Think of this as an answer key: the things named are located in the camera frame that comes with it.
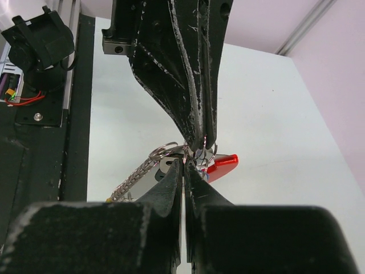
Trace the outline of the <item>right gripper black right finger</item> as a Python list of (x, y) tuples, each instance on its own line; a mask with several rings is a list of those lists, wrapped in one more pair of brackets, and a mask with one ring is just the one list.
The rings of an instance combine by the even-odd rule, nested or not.
[(236, 273), (237, 207), (186, 164), (186, 252), (192, 273)]

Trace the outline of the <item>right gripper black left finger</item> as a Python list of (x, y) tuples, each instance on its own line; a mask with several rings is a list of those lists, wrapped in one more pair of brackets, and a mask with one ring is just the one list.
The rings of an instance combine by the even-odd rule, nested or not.
[(176, 273), (181, 263), (182, 187), (182, 182), (165, 178), (137, 199), (147, 214), (141, 226), (138, 273)]

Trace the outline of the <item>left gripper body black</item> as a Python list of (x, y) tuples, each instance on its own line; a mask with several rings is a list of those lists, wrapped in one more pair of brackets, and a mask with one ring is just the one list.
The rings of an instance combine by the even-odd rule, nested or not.
[(105, 54), (173, 54), (171, 1), (113, 1)]

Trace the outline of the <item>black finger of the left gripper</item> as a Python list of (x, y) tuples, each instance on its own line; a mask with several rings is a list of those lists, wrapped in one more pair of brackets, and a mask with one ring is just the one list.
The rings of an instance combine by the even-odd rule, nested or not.
[(204, 146), (198, 1), (142, 1), (129, 59), (133, 75), (173, 119), (191, 150)]
[(205, 148), (211, 148), (217, 139), (218, 73), (232, 4), (232, 1), (198, 1), (198, 61)]

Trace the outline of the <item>keyring with chain and tags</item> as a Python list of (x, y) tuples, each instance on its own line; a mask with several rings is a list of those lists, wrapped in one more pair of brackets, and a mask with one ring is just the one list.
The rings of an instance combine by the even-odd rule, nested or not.
[(198, 175), (207, 183), (221, 179), (239, 164), (236, 154), (219, 154), (218, 145), (193, 152), (183, 143), (169, 142), (155, 148), (122, 183), (115, 187), (107, 203), (134, 202), (165, 178), (173, 184), (184, 181), (184, 166), (192, 163)]

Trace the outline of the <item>left aluminium frame post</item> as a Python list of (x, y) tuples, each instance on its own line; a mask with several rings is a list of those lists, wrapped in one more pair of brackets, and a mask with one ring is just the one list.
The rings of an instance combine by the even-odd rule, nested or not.
[(306, 34), (321, 20), (332, 8), (337, 0), (320, 0), (311, 8), (297, 27), (291, 32), (283, 44), (275, 52), (276, 55), (288, 56)]

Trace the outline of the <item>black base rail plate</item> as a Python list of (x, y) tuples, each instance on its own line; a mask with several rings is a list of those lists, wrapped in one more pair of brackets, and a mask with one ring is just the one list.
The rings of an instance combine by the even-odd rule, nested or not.
[(95, 23), (79, 17), (71, 104), (59, 127), (16, 124), (16, 108), (1, 104), (1, 243), (27, 205), (87, 199)]

